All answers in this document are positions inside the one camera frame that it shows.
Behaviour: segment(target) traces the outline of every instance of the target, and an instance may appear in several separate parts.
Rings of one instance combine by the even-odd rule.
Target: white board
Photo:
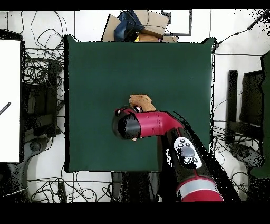
[[[0,162],[19,162],[21,42],[0,40]]]

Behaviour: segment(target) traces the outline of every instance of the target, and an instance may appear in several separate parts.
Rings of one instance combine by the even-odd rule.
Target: cardboard box
[[[138,37],[139,37],[138,42],[158,42],[158,38],[155,36],[139,33]]]
[[[162,41],[166,43],[176,43],[178,41],[178,37],[177,36],[164,36]]]
[[[101,38],[102,42],[112,42],[114,41],[114,30],[120,24],[120,20],[114,15],[110,14],[107,19],[107,24]]]
[[[167,28],[169,18],[147,10],[133,10],[143,26],[146,26],[140,33],[162,38]]]

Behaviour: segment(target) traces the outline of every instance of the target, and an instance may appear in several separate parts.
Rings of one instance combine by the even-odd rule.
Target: dark green tabletop
[[[147,94],[157,110],[181,114],[208,148],[213,43],[77,42],[67,36],[69,172],[158,170],[156,137],[124,141],[112,132],[114,110],[128,105],[131,94]]]
[[[262,152],[264,164],[251,170],[251,175],[256,178],[270,178],[270,51],[261,57],[264,80],[262,84],[263,94],[263,142]]]

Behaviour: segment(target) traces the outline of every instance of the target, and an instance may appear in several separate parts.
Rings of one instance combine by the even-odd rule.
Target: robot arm
[[[161,137],[166,158],[163,173],[173,173],[177,200],[223,201],[196,145],[197,136],[192,137],[173,115],[165,111],[143,112],[139,107],[126,106],[115,111],[112,129],[122,139]]]

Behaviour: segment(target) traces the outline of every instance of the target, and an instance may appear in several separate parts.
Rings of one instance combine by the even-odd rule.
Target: marker
[[[11,105],[11,102],[7,103],[6,106],[3,107],[2,110],[0,110],[0,115]]]

